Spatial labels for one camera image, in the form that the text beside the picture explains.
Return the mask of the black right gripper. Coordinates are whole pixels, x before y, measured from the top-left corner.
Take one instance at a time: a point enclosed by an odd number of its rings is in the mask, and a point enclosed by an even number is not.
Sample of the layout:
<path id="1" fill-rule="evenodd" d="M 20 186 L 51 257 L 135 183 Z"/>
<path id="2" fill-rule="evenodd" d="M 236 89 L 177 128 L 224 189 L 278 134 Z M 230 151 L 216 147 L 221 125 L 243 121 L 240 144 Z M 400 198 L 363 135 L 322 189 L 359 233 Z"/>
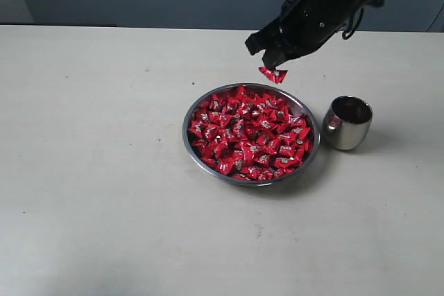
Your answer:
<path id="1" fill-rule="evenodd" d="M 250 55 L 264 51 L 263 65 L 275 69 L 288 59 L 317 51 L 339 29 L 351 29 L 359 0 L 295 0 L 282 11 L 279 25 L 250 34 L 245 45 Z"/>

